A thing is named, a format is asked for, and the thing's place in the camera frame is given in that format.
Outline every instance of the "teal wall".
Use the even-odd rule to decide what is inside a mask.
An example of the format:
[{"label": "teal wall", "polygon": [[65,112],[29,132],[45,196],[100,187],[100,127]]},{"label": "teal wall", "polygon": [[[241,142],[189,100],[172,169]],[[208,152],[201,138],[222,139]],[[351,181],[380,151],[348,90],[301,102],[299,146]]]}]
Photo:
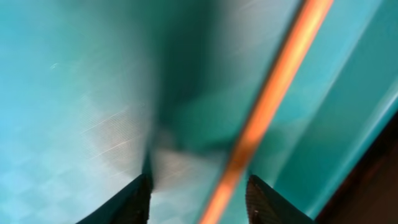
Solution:
[{"label": "teal wall", "polygon": [[[0,0],[0,223],[76,223],[148,147],[151,222],[194,223],[299,5]],[[312,218],[397,111],[397,16],[335,0],[248,169]]]}]

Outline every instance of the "orange pole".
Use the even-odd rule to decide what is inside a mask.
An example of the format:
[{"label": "orange pole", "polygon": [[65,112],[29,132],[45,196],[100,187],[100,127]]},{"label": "orange pole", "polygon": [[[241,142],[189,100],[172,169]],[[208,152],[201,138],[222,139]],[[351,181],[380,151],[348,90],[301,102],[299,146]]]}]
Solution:
[{"label": "orange pole", "polygon": [[201,224],[215,224],[231,198],[240,176],[267,131],[289,85],[311,46],[333,0],[306,0],[270,79],[261,90],[252,113],[236,142],[231,159],[210,198],[200,220]]}]

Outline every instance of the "teal surface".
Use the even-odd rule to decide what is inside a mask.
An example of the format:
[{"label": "teal surface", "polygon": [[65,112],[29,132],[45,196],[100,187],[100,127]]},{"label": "teal surface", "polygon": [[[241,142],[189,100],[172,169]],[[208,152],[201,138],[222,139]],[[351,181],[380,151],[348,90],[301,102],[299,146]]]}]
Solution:
[{"label": "teal surface", "polygon": [[[195,223],[299,5],[0,0],[0,223],[76,223],[148,147],[150,223]],[[250,165],[312,218],[397,111],[397,21],[335,0]]]}]

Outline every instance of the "orange rod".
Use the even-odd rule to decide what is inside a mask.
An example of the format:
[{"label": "orange rod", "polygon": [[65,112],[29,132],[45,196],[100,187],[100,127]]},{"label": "orange rod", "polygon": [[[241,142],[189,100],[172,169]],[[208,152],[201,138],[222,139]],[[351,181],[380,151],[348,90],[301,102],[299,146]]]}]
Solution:
[{"label": "orange rod", "polygon": [[201,224],[217,223],[231,198],[240,176],[267,131],[289,85],[311,46],[333,0],[306,0],[279,55],[270,79],[261,90],[245,127],[235,144],[231,159],[210,198]]}]

